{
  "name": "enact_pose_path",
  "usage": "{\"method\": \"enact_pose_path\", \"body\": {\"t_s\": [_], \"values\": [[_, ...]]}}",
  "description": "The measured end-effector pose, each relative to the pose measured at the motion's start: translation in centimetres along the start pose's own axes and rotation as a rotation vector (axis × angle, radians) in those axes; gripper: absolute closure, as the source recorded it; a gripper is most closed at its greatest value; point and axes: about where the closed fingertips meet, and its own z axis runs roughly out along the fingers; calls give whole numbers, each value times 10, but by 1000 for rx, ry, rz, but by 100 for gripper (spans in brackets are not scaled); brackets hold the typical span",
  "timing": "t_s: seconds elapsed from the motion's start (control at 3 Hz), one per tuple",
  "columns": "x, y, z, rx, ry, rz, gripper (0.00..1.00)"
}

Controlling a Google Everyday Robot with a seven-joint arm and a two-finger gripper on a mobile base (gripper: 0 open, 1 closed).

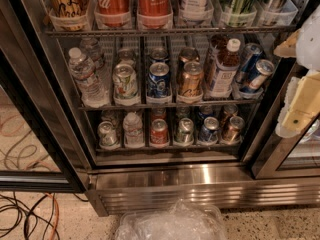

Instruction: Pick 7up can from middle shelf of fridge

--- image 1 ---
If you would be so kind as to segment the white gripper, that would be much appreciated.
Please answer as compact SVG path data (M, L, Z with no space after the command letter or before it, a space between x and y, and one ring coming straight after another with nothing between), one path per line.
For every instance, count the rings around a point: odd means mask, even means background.
M302 78L292 77L287 86L275 133L292 138L320 113L320 6L273 54L281 58L296 57L299 65L313 70Z

